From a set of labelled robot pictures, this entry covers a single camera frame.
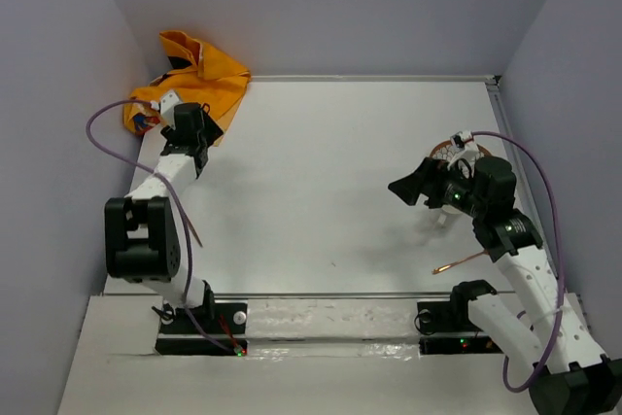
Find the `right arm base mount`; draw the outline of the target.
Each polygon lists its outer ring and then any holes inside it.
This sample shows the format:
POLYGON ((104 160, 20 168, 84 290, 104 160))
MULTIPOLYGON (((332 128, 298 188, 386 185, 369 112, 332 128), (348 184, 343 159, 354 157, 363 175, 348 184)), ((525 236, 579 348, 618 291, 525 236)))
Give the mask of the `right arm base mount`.
POLYGON ((420 301, 413 325, 422 356, 500 354, 488 334, 454 312, 450 301, 420 301))

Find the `floral patterned plate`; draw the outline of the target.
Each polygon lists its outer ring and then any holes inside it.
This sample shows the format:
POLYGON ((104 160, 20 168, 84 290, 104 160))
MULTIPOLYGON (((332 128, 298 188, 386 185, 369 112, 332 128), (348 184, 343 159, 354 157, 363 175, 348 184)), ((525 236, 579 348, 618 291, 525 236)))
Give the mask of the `floral patterned plate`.
MULTIPOLYGON (((475 161, 483 156, 490 156, 491 153, 485 147, 478 145, 478 152, 476 154, 470 154, 468 156, 463 156, 463 158, 470 164, 473 165, 475 161)), ((442 141, 432 148, 429 153, 429 157, 435 159, 444 159, 450 162, 452 159, 456 157, 456 155, 461 151, 460 148, 455 146, 450 140, 442 141)))

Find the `white ceramic mug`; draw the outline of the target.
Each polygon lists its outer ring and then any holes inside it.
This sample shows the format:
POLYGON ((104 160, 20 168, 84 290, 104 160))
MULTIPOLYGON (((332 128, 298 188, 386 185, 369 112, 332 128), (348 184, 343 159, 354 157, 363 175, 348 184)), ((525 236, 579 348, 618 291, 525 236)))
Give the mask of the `white ceramic mug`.
POLYGON ((433 225, 435 228, 449 230, 456 221, 460 218, 462 213, 451 206, 445 206, 437 209, 437 214, 433 225))

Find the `copper fork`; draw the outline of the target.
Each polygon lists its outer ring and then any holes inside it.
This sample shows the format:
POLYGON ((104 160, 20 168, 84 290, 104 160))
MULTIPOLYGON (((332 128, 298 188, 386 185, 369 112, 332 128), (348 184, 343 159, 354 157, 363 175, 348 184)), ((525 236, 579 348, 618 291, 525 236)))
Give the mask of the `copper fork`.
POLYGON ((460 265, 462 265, 462 264, 464 264, 464 263, 466 263, 468 261, 480 258, 482 256, 487 256, 487 255, 488 255, 488 252, 486 250, 483 250, 483 251, 478 252, 476 254, 470 255, 470 256, 468 256, 466 258, 455 260, 455 261, 447 263, 447 264, 443 264, 443 265, 441 265, 439 267, 434 268, 432 270, 432 275, 441 274, 441 273, 443 273, 443 272, 445 272, 445 271, 447 271, 449 269, 452 269, 454 267, 460 266, 460 265))

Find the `copper knife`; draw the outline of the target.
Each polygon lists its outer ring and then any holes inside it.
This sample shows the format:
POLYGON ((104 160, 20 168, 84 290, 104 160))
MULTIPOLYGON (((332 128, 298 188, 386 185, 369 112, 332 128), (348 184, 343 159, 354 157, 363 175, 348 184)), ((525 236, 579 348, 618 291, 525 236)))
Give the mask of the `copper knife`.
POLYGON ((188 226, 188 228, 190 230, 190 233, 192 234, 194 240, 196 241, 196 243, 198 244, 198 246, 200 248, 203 248, 203 242, 200 239, 200 236, 199 236, 197 230, 195 229, 194 225, 192 224, 190 218, 186 217, 185 220, 186 220, 186 224, 187 224, 187 226, 188 226))

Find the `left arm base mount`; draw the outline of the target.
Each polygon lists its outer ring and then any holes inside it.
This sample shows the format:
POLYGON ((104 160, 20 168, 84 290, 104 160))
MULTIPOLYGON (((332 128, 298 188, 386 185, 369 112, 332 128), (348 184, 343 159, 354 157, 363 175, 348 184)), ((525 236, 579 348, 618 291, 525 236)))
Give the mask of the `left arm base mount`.
POLYGON ((183 309, 169 303, 152 307, 159 319, 155 352, 162 356, 245 357, 248 303, 217 301, 211 318, 193 310, 195 323, 183 309))

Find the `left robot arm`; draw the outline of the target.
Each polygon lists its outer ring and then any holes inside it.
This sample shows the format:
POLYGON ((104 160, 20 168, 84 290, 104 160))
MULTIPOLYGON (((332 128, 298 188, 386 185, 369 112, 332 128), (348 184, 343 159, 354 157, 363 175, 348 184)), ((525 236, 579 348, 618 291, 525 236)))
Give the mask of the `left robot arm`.
POLYGON ((190 271, 185 236, 192 227, 175 198, 199 178, 208 149, 224 133, 198 103, 176 102, 169 94, 160 107, 167 116, 154 171, 128 195, 105 204, 106 268, 113 278, 159 294, 172 314, 182 312, 189 329, 203 332, 215 321, 214 293, 190 271))

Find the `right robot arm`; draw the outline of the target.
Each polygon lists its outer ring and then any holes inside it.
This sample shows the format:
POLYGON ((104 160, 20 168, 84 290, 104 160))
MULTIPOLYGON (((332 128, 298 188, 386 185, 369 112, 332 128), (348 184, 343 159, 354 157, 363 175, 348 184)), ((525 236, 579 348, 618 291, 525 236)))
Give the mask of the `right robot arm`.
POLYGON ((472 219, 476 240, 512 286, 524 325, 484 281, 464 282, 447 306, 457 329, 488 334, 509 363, 531 370, 520 386, 539 414, 604 414, 621 400, 621 362, 610 358, 566 304, 561 269, 550 266, 532 221, 515 208, 516 177, 496 156, 479 158, 470 176, 446 160, 426 157, 389 190, 409 206, 449 205, 472 219))

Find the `orange Mickey Mouse cloth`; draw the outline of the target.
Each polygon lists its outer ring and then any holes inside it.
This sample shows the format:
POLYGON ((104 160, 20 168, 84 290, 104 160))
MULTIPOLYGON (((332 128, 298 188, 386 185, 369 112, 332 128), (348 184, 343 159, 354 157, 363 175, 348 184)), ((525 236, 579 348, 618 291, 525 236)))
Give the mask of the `orange Mickey Mouse cloth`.
POLYGON ((179 30, 159 33, 170 70, 129 94, 122 106, 122 122, 131 133, 142 136, 162 122, 171 122, 151 105, 168 91, 184 102, 198 103, 215 123, 227 131, 252 79, 250 70, 210 43, 179 30))

